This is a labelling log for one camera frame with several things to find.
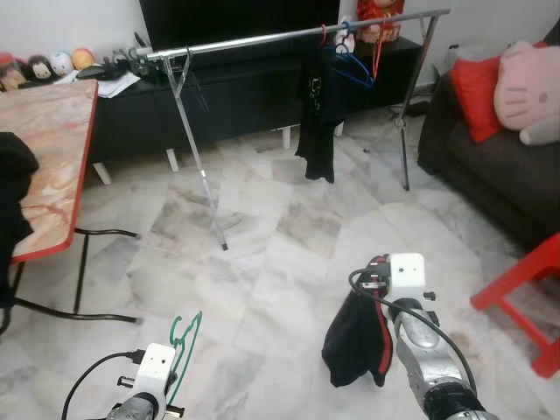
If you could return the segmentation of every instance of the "red ornament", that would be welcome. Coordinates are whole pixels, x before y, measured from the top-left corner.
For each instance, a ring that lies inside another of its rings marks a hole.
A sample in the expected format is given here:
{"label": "red ornament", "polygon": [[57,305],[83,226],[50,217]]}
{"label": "red ornament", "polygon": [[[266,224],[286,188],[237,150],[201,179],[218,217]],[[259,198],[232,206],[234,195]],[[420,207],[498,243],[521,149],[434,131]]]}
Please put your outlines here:
{"label": "red ornament", "polygon": [[[403,13],[404,0],[359,0],[358,18],[360,20],[390,18]],[[394,41],[399,38],[401,26],[398,23],[372,24],[361,28],[358,38],[375,44],[381,38],[382,42]]]}

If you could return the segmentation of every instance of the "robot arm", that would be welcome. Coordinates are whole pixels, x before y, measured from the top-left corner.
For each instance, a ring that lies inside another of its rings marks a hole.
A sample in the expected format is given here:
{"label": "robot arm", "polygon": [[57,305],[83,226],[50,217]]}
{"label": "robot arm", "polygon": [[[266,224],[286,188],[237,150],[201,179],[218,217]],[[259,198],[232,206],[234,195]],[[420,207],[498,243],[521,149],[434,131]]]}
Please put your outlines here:
{"label": "robot arm", "polygon": [[160,420],[165,414],[182,417],[184,410],[168,406],[165,397],[173,380],[174,359],[173,347],[150,344],[136,373],[136,379],[119,380],[120,385],[132,390],[121,405],[108,413],[107,420]]}
{"label": "robot arm", "polygon": [[[430,319],[422,309],[409,309]],[[484,410],[451,357],[449,345],[437,333],[405,312],[398,313],[394,322],[396,352],[412,393],[430,420],[498,420]]]}
{"label": "robot arm", "polygon": [[[365,290],[382,287],[387,301],[437,324],[435,313],[428,313],[421,304],[434,300],[435,294],[424,292],[424,258],[420,254],[389,255],[385,262],[374,262],[360,271],[372,278],[371,283],[361,285]],[[395,307],[386,315],[395,324],[396,352],[407,370],[410,388],[430,420],[499,420],[480,404],[473,380],[468,380],[452,358],[453,350],[440,334]]]}

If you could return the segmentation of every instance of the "doll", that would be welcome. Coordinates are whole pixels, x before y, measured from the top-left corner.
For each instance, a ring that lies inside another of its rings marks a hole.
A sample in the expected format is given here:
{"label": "doll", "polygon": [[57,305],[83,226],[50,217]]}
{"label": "doll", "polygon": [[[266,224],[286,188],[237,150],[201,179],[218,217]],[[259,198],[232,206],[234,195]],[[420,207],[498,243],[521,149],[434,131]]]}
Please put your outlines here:
{"label": "doll", "polygon": [[95,63],[94,55],[87,48],[76,48],[72,54],[73,66],[76,70],[83,70]]}
{"label": "doll", "polygon": [[560,141],[560,46],[535,48],[525,41],[500,58],[494,107],[500,123],[520,130],[526,145]]}
{"label": "doll", "polygon": [[74,70],[70,55],[65,52],[55,52],[49,56],[52,70],[57,76],[63,77]]}
{"label": "doll", "polygon": [[16,90],[19,88],[19,85],[23,85],[26,82],[27,80],[15,61],[0,66],[0,83],[6,92]]}
{"label": "doll", "polygon": [[[394,15],[403,13],[404,0],[359,0],[358,2],[358,18],[360,20],[390,18]],[[366,28],[361,28],[358,32],[358,38],[369,43],[375,44],[383,32],[382,42],[394,41],[399,38],[401,26],[398,23],[383,24],[383,30],[380,25],[372,24]]]}
{"label": "doll", "polygon": [[53,81],[56,75],[44,55],[32,55],[29,58],[29,67],[33,71],[35,79],[39,82]]}

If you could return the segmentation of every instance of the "marble tile floor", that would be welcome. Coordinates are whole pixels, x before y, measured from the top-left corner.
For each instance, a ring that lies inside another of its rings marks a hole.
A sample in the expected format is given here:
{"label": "marble tile floor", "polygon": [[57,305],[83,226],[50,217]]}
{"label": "marble tile floor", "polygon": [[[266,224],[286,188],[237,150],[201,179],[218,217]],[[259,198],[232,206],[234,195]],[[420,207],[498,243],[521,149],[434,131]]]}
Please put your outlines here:
{"label": "marble tile floor", "polygon": [[[384,388],[368,376],[333,388],[320,358],[348,293],[347,274],[371,256],[398,251],[425,256],[442,327],[471,362],[483,404],[501,419],[560,419],[560,374],[537,377],[529,366],[534,349],[511,322],[468,301],[522,252],[417,166],[421,126],[422,119],[409,121],[411,192],[400,187],[398,139],[384,110],[349,119],[336,140],[334,185],[306,180],[304,162],[293,156],[296,144],[283,150],[276,132],[204,148],[228,252],[209,232],[189,154],[178,173],[162,155],[109,163],[111,186],[89,174],[80,226],[126,228],[143,239],[92,239],[83,311],[134,314],[144,322],[65,321],[16,308],[0,342],[0,420],[60,418],[66,393],[93,361],[165,343],[174,316],[189,319],[198,310],[202,330],[176,401],[187,418],[424,418],[397,358]],[[77,239],[67,252],[28,263],[20,296],[70,309],[80,248]],[[527,311],[558,335],[557,301],[544,311],[538,293],[530,299]],[[116,360],[93,372],[70,417],[104,417],[126,392],[116,379],[135,370]]]}

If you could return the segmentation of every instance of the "red plastic chair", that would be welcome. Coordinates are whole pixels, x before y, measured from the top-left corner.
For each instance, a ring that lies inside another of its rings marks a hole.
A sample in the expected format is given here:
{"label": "red plastic chair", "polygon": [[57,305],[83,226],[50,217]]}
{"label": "red plastic chair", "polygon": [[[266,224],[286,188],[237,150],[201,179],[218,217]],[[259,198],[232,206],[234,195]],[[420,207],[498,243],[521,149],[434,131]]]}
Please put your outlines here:
{"label": "red plastic chair", "polygon": [[499,306],[540,347],[541,355],[533,361],[533,370],[550,378],[560,369],[560,339],[551,340],[529,319],[507,301],[507,295],[516,288],[546,276],[560,276],[560,233],[555,234],[529,255],[506,271],[483,291],[471,297],[475,309]]}

